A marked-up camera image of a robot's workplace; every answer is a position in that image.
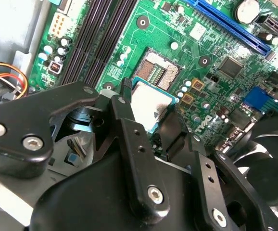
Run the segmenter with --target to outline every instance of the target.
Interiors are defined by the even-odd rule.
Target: capacitor
[[[56,55],[53,60],[56,63],[63,63],[66,60],[66,56],[65,55]]]
[[[122,67],[122,66],[124,65],[124,61],[119,60],[118,62],[116,62],[116,65],[117,65],[118,67]]]
[[[191,118],[196,123],[200,123],[201,122],[201,119],[200,119],[200,117],[198,115],[193,115]]]
[[[188,90],[187,87],[185,87],[185,86],[181,87],[182,92],[187,92],[187,90]]]
[[[127,58],[128,58],[128,55],[126,53],[120,55],[120,59],[123,61],[126,60]]]
[[[211,109],[211,105],[208,102],[203,102],[201,104],[201,106],[204,110],[210,110]]]
[[[225,106],[220,106],[220,111],[225,115],[230,113],[229,109],[227,109]]]
[[[267,42],[269,45],[277,46],[278,45],[278,37],[273,37],[270,41]]]
[[[125,54],[129,54],[129,53],[131,53],[131,48],[127,46],[125,50]]]
[[[184,96],[184,93],[178,91],[178,92],[177,92],[177,96],[178,96],[179,98],[182,98],[182,97]]]
[[[48,60],[48,55],[45,54],[45,53],[40,53],[40,54],[38,54],[38,58],[39,58],[41,61],[46,61],[46,60]]]
[[[173,42],[173,43],[171,43],[170,47],[171,47],[172,50],[175,51],[175,50],[178,49],[178,43],[177,42]]]
[[[44,47],[44,52],[45,52],[46,54],[52,54],[52,53],[53,53],[53,47],[50,46],[50,45],[46,45],[46,46]]]
[[[175,11],[176,11],[177,13],[184,13],[184,7],[183,7],[183,6],[180,6],[180,5],[177,5],[177,6],[175,7]]]
[[[69,52],[69,49],[67,48],[67,47],[59,47],[58,49],[57,49],[57,53],[59,54],[59,55],[65,55],[66,53],[68,53]]]
[[[63,37],[61,40],[60,40],[60,44],[61,46],[63,47],[68,47],[69,45],[72,44],[72,39],[70,37]]]
[[[185,86],[188,87],[188,88],[191,87],[191,81],[190,81],[190,80],[185,80],[185,81],[184,81],[184,84],[185,84]]]
[[[273,38],[273,35],[269,33],[259,33],[258,37],[263,41],[270,41]]]
[[[221,118],[222,120],[224,120],[226,118],[225,114],[223,114],[221,111],[217,111],[216,115]]]

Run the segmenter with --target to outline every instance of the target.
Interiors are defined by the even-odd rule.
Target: electrolytic capacitor
[[[225,106],[220,106],[220,111],[225,114],[228,115],[230,113],[229,109],[227,109]]]
[[[176,7],[175,7],[175,11],[177,12],[177,13],[184,13],[184,7],[183,6],[180,6],[180,5],[177,5]]]
[[[200,123],[201,122],[201,119],[200,119],[200,117],[198,115],[193,115],[191,118],[196,123]]]
[[[56,63],[63,63],[66,60],[66,56],[65,55],[56,55],[53,60]]]
[[[190,81],[190,80],[185,80],[185,81],[184,81],[184,84],[185,84],[185,86],[188,87],[188,88],[191,87],[191,81]]]
[[[181,87],[181,91],[182,91],[182,92],[187,92],[187,90],[188,90],[187,87],[185,87],[185,86],[182,86],[182,87]]]
[[[61,40],[60,40],[60,44],[61,46],[63,47],[68,47],[69,45],[72,44],[72,39],[70,37],[63,37]]]
[[[44,47],[44,52],[45,52],[46,54],[52,54],[52,53],[53,53],[53,47],[50,46],[50,45],[46,45],[46,46]]]
[[[67,47],[59,47],[58,49],[57,49],[57,53],[59,54],[59,55],[65,55],[66,53],[68,53],[69,52],[69,49],[67,48]]]
[[[201,104],[201,106],[204,110],[210,110],[211,109],[211,105],[208,102],[203,102]]]
[[[216,112],[216,115],[217,115],[219,118],[221,118],[222,120],[224,120],[224,119],[226,118],[226,115],[223,114],[221,111],[217,111],[217,112]]]
[[[38,54],[38,58],[39,58],[41,61],[46,61],[46,60],[48,60],[48,55],[45,54],[45,53],[40,53],[40,54]]]
[[[263,41],[270,41],[273,38],[273,35],[269,33],[259,33],[258,37]]]
[[[178,91],[178,92],[177,92],[177,96],[178,96],[179,98],[183,98],[184,94],[183,94],[182,92]]]
[[[278,45],[278,37],[273,37],[270,41],[267,42],[269,45],[277,46]]]

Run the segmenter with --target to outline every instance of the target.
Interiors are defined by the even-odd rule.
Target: black ram slot
[[[102,41],[98,46],[93,63],[83,80],[92,87],[96,87],[101,74],[103,73],[110,60],[110,57],[112,56],[112,53],[114,52],[119,38],[128,22],[128,19],[130,18],[131,13],[137,4],[137,1],[135,0],[126,0],[122,2],[123,4],[119,4],[113,18],[110,20],[111,24],[109,29],[103,36]]]
[[[104,22],[107,14],[107,10],[111,1],[95,0],[90,8],[90,11],[84,21],[84,24],[79,33],[76,46],[72,51],[71,58],[68,65],[65,68],[61,85],[71,83],[77,80],[78,69],[84,66],[85,53],[91,49],[92,44],[95,42],[95,38],[98,35],[102,23]]]

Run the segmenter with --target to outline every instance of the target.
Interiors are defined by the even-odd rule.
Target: green circuit board
[[[57,55],[57,49],[61,46],[60,40],[62,37],[69,37],[72,41],[76,41],[76,38],[80,31],[80,27],[83,24],[84,17],[89,11],[89,0],[76,0],[72,1],[72,4],[73,5],[69,6],[68,13],[63,13],[62,11],[60,11],[59,6],[57,5],[51,5],[37,55],[46,54],[44,51],[44,47],[48,45],[53,48],[53,52],[50,54],[46,54],[46,61],[40,59],[39,57],[36,57],[29,78],[29,85],[30,87],[32,87],[33,92],[56,87],[59,75],[48,72],[50,61],[53,60],[54,57]],[[53,32],[53,26],[55,23],[57,23],[57,30],[59,29],[59,27],[61,27],[60,31],[62,32],[62,34],[60,36],[57,35],[57,31]],[[70,51],[65,56],[65,64],[68,61],[69,54]]]
[[[64,28],[63,35],[75,41],[89,11],[90,0],[73,2],[81,4],[80,11],[77,10],[77,13],[71,16],[64,14],[67,16],[68,23]],[[233,19],[233,10],[240,1],[207,0],[207,2]],[[181,6],[183,10],[178,12],[177,6]],[[48,68],[50,61],[56,55],[56,49],[60,46],[61,36],[59,38],[52,32],[57,13],[63,17],[58,8],[55,5],[51,7],[38,53],[44,53],[46,45],[52,46],[55,51],[48,54],[46,61],[39,57],[36,58],[29,79],[29,84],[35,91],[56,87],[61,77],[59,74],[51,73]],[[268,0],[260,0],[260,13],[270,14],[278,20],[278,7]],[[139,25],[141,17],[145,17],[148,22],[144,28]],[[255,36],[259,32],[266,32],[257,23],[241,26]],[[235,108],[240,108],[252,116],[251,110],[241,107],[243,98],[254,86],[259,84],[264,85],[267,89],[272,88],[265,83],[265,80],[274,70],[278,72],[278,45],[271,46],[271,48],[276,55],[269,61],[242,44],[207,16],[192,8],[186,1],[138,0],[96,89],[101,91],[106,88],[108,83],[113,84],[116,88],[122,78],[134,78],[147,51],[154,51],[179,68],[179,74],[170,83],[170,87],[166,90],[167,93],[178,98],[178,93],[181,92],[181,87],[185,86],[187,80],[191,81],[193,86],[195,82],[203,84],[199,90],[188,87],[184,96],[190,96],[192,100],[189,101],[189,97],[186,100],[179,98],[178,106],[189,130],[199,135],[207,146],[216,147],[220,141],[226,139],[227,132],[231,127],[230,123],[226,124],[222,120],[209,123],[219,108],[224,106],[230,112]],[[71,54],[70,51],[66,54],[64,66]],[[121,63],[121,55],[125,53],[127,53],[127,57],[124,56]],[[200,64],[202,57],[209,57],[208,65]],[[228,59],[242,66],[234,77],[229,77],[221,71],[221,66]],[[161,68],[155,69],[155,75],[148,81],[152,83],[163,74],[162,71]],[[210,76],[216,76],[217,82],[212,81]],[[210,105],[209,110],[202,106],[206,103]],[[194,117],[198,117],[200,120],[195,121]]]
[[[232,18],[232,9],[238,1],[218,0],[210,2]],[[167,3],[172,6],[170,10],[164,9],[164,4]],[[177,5],[181,5],[185,9],[182,15],[176,13],[175,6]],[[272,12],[272,15],[278,18],[278,8],[271,2],[260,1],[260,8],[261,12]],[[141,16],[146,16],[149,20],[149,26],[146,29],[138,27],[138,18]],[[194,34],[194,37],[200,37],[199,41],[190,36],[197,23],[205,28],[203,34]],[[264,30],[257,24],[244,27],[255,35]],[[178,43],[176,50],[172,50],[170,47],[173,42]],[[121,60],[121,54],[129,48],[131,52],[124,60],[124,65],[119,66],[117,63]],[[188,89],[187,93],[194,98],[191,104],[180,101],[179,105],[189,129],[196,132],[207,146],[213,147],[225,138],[229,125],[220,120],[213,123],[212,126],[203,123],[203,126],[200,127],[202,121],[209,122],[208,119],[213,117],[222,105],[230,111],[240,107],[242,98],[250,89],[263,83],[273,70],[278,69],[278,45],[272,47],[277,55],[270,62],[240,43],[238,39],[184,1],[140,0],[100,78],[97,90],[103,89],[106,83],[113,83],[114,86],[118,86],[122,78],[134,77],[135,70],[148,48],[160,53],[182,68],[167,91],[173,96],[177,97],[177,92],[180,91],[185,80],[199,79],[204,83],[204,88],[201,91]],[[202,56],[211,58],[211,63],[207,67],[199,65],[199,59]],[[219,71],[219,66],[227,57],[231,57],[243,65],[242,70],[235,78],[228,77]],[[219,81],[217,83],[212,82],[206,77],[208,73],[217,75]],[[205,102],[210,104],[210,110],[202,108],[202,104]],[[201,122],[194,122],[194,115],[201,118]]]

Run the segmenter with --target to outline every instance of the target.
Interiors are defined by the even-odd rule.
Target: mounting hole
[[[104,120],[103,119],[94,119],[93,124],[94,124],[94,126],[96,126],[98,128],[104,124]]]
[[[145,152],[145,148],[144,148],[143,146],[141,146],[141,145],[138,147],[138,149],[139,149],[139,151],[142,152],[142,153]]]
[[[134,133],[137,135],[137,136],[139,136],[140,135],[140,132],[138,131],[138,130],[134,130]]]
[[[211,183],[214,183],[215,181],[214,181],[214,179],[212,178],[212,177],[208,177],[208,180],[211,182]]]

